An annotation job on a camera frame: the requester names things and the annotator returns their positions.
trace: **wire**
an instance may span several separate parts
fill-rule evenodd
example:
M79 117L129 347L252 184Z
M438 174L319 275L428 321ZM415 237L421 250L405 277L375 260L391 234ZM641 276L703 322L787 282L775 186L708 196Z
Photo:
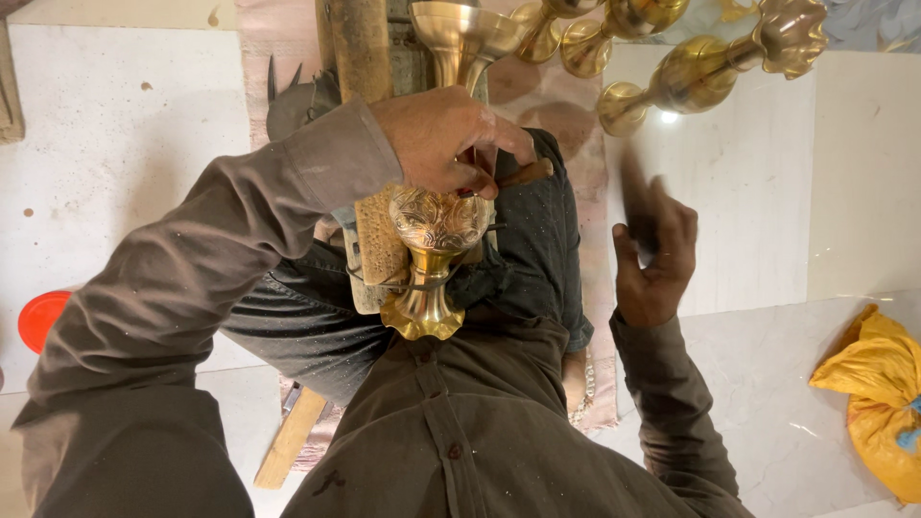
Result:
M448 281L450 281L452 277L454 277L454 274L457 273L458 268L460 268L463 265L463 258L466 257L468 253L470 253L470 250L472 249L468 249L464 253L458 256L460 258L458 263L454 265L453 268L451 268L451 270L448 272L448 276L441 280L437 280L435 282L426 282L424 284L412 284L412 285L382 282L380 284L374 284L371 286L380 286L382 288L396 288L396 289L432 289L432 288L438 288L439 286L444 286L445 284L448 284ZM345 271L348 272L348 275L360 280L361 282L365 282L365 279L362 278L357 273L359 269L361 269L360 266L355 269L347 267Z

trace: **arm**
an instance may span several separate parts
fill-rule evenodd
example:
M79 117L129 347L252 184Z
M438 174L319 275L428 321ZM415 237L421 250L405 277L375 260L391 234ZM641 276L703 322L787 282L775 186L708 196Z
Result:
M533 161L530 137L483 110L463 88L350 102L283 142L216 159L179 207L131 232L68 301L29 379L14 427L35 515L252 515L216 401L194 389L211 336L281 257L307 252L320 215L387 181L494 193L484 173L452 164L461 146Z
M694 272L697 215L668 197L659 178L650 196L660 246L648 268L640 269L628 228L616 225L612 231L618 309L611 331L642 418L646 466L699 512L708 501L729 496L729 507L748 515L739 504L736 472L708 415L713 397L685 351L675 316Z

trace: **sleeve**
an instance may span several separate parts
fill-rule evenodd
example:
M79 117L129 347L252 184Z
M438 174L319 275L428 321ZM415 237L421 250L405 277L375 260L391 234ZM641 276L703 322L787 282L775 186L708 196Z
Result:
M400 182L361 100L242 157L134 230L48 335L14 423L35 516L248 516L217 402L195 366L231 307L319 217Z
M713 396L684 348L678 317L631 327L615 311L611 332L642 419L647 470L702 516L751 516L739 500L736 471L708 414Z

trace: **red lid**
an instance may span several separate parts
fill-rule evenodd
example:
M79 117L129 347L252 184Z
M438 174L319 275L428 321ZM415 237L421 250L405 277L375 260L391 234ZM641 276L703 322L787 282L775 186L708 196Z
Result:
M41 354L45 338L52 325L61 316L70 291L49 291L29 301L19 312L19 336L26 347Z

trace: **dark jeans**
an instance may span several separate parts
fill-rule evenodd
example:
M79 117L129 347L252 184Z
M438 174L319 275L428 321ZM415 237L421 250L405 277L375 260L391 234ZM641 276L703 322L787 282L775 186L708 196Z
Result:
M491 303L512 316L562 324L568 351L589 344L594 328L582 312L578 220L559 147L543 130L528 130L554 176L508 187L495 201L498 254L484 245L484 262L463 266L448 285L461 307ZM517 169L499 152L496 177ZM476 312L468 312L468 320ZM315 241L299 259L284 259L237 304L222 331L289 378L344 406L393 336L380 315L355 311L341 248Z

